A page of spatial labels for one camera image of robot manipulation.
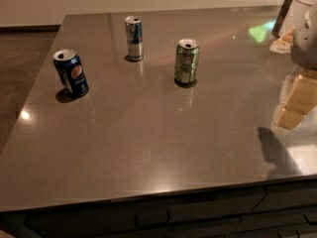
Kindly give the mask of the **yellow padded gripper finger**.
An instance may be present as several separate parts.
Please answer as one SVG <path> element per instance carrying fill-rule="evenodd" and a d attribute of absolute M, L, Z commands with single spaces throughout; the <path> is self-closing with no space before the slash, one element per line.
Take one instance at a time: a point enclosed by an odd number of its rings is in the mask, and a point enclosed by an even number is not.
<path fill-rule="evenodd" d="M 282 85 L 273 123 L 292 130 L 317 106 L 317 71 L 288 75 Z"/>

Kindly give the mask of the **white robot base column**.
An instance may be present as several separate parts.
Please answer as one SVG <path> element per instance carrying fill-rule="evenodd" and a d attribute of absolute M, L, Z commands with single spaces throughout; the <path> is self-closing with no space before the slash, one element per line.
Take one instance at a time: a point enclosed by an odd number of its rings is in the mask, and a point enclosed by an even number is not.
<path fill-rule="evenodd" d="M 278 35 L 281 37 L 297 25 L 317 0 L 284 0 L 278 14 Z"/>

